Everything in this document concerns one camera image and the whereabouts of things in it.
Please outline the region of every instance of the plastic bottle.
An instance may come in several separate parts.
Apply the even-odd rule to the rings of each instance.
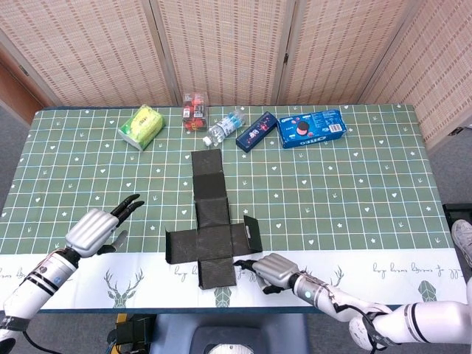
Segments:
[[[204,137],[206,146],[214,144],[217,146],[233,131],[243,126],[246,122],[246,115],[244,114],[244,107],[238,108],[225,116],[220,122],[217,122],[209,130]]]

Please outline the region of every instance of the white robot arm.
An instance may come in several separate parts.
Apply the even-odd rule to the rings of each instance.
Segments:
[[[66,236],[66,248],[57,249],[42,260],[4,302],[5,317],[0,322],[0,354],[8,354],[16,339],[25,332],[31,318],[79,267],[81,258],[111,253],[122,244],[127,231],[111,245],[105,245],[113,231],[144,201],[139,194],[127,197],[112,212],[92,209]]]
[[[354,342],[365,350],[381,350],[401,343],[472,343],[470,305],[460,302],[419,302],[392,311],[365,302],[318,278],[301,272],[298,265],[279,254],[238,260],[236,266],[256,274],[265,294],[291,289],[300,299],[341,322],[349,322]],[[472,303],[472,282],[468,283]]]

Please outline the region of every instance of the floor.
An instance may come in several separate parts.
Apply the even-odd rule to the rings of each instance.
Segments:
[[[0,209],[10,189],[27,134],[24,125],[0,109]],[[472,203],[471,151],[472,130],[465,129],[430,156],[443,203]],[[313,354],[367,353],[351,340],[347,324],[321,314],[307,315],[306,318]],[[114,321],[115,315],[111,314],[38,314],[31,321],[28,332],[40,345],[62,353],[104,353],[106,336],[114,327]],[[469,352],[468,346],[446,344],[403,344],[387,351],[391,354]],[[12,353],[40,352],[21,338]]]

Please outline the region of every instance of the green package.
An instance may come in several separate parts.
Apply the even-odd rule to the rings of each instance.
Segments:
[[[148,105],[142,105],[118,129],[118,133],[126,142],[143,151],[164,126],[164,117],[158,111],[154,111]]]

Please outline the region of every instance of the table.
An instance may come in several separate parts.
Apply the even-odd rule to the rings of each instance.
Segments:
[[[244,153],[234,137],[225,140],[232,222],[256,217],[266,253],[277,251],[366,300],[465,302],[412,106],[267,106],[246,113],[253,122],[264,111],[280,118],[330,108],[341,111],[349,130],[336,141],[283,150],[274,130]],[[232,109],[212,107],[211,122]],[[196,227],[190,152],[204,149],[204,134],[182,129],[181,108],[158,108],[167,127],[140,153],[117,136],[135,110],[36,114],[0,215],[0,301],[44,254],[64,245],[64,235],[89,209],[111,211],[138,192],[146,204],[121,226],[129,238],[120,253],[82,260],[45,309],[310,310],[287,291],[262,294],[247,271],[237,271],[237,287],[202,291],[196,263],[165,262],[165,229]]]

